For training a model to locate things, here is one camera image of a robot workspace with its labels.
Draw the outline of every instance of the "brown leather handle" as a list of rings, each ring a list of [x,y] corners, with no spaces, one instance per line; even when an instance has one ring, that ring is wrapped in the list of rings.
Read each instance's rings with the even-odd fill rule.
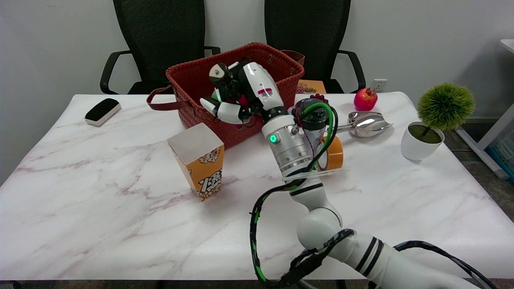
[[[281,50],[281,52],[285,53],[287,56],[293,58],[296,62],[303,66],[305,63],[305,55],[293,51],[293,50]]]
[[[150,95],[148,95],[148,97],[146,98],[146,103],[148,104],[148,106],[151,109],[155,110],[155,111],[175,111],[175,110],[182,109],[184,107],[191,106],[187,101],[175,101],[175,102],[167,102],[167,103],[152,103],[152,100],[154,99],[154,96],[156,94],[161,93],[161,92],[163,92],[166,89],[169,89],[171,87],[172,87],[171,85],[168,85],[167,87],[154,89],[154,91],[152,91],[150,93]]]

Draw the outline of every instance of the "marble table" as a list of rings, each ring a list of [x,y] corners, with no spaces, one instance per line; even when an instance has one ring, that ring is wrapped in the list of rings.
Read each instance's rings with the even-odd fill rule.
[[[200,202],[166,143],[184,130],[177,112],[152,111],[145,96],[110,96],[122,110],[101,127],[86,124],[106,97],[74,96],[0,188],[0,279],[255,279],[248,212],[281,184],[266,140],[227,150],[221,192]],[[327,98],[345,123],[353,96]],[[405,94],[379,94],[375,110],[394,129],[371,139],[340,134],[344,167],[322,178],[345,226],[390,245],[425,240],[489,278],[514,278],[510,219],[445,145],[419,163],[403,158],[402,134],[417,120]],[[296,225],[306,214],[287,193],[266,201],[258,250],[269,278],[302,250]],[[466,276],[434,253],[403,254]],[[356,278],[333,259],[308,276]]]

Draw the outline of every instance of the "mesh chair back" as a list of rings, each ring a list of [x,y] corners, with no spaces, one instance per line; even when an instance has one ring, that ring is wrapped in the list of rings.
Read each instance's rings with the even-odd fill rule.
[[[265,0],[268,45],[305,55],[304,79],[330,79],[350,0]]]
[[[204,0],[114,0],[142,81],[168,81],[172,65],[204,57]]]

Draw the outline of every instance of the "green topiary ball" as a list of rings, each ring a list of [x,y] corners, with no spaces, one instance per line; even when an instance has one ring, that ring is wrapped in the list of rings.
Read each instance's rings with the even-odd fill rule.
[[[464,86],[443,83],[429,89],[418,104],[418,117],[427,126],[453,130],[475,109],[473,94]]]

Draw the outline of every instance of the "metal scoop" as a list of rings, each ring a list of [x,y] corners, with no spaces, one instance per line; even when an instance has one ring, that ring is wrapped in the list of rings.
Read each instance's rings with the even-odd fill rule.
[[[384,120],[381,113],[352,112],[348,124],[337,128],[337,133],[350,132],[356,137],[372,137],[393,126]]]

